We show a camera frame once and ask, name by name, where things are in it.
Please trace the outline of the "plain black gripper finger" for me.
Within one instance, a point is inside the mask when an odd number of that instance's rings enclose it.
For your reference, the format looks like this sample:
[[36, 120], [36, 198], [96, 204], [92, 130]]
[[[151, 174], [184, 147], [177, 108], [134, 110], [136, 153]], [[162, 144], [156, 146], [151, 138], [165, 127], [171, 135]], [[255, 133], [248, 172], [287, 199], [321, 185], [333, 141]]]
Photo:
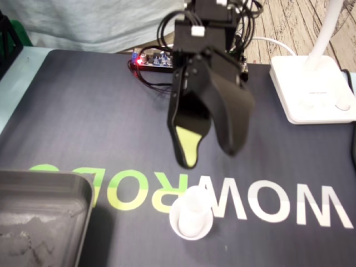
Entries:
[[207, 108], [218, 143], [230, 156], [245, 145], [255, 106], [240, 72], [239, 63], [215, 47], [194, 57], [194, 94]]

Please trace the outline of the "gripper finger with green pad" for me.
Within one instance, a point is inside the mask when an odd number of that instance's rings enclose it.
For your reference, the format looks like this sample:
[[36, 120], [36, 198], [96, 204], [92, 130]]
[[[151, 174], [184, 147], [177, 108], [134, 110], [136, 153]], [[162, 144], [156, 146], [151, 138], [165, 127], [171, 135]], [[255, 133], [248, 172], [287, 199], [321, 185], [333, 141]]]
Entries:
[[198, 161], [200, 142], [211, 126], [207, 108], [192, 93], [187, 92], [182, 68], [173, 72], [172, 89], [167, 114], [167, 126], [178, 164], [193, 169]]

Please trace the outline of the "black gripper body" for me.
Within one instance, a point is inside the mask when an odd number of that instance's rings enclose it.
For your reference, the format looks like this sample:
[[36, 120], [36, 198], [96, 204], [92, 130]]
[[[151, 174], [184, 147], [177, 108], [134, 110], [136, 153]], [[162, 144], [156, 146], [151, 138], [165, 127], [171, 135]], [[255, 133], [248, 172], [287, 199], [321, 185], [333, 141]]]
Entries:
[[191, 24], [186, 21], [175, 21], [173, 69], [181, 68], [190, 57], [200, 53], [208, 46], [225, 50], [225, 30], [217, 27], [206, 27], [205, 34], [193, 36]]

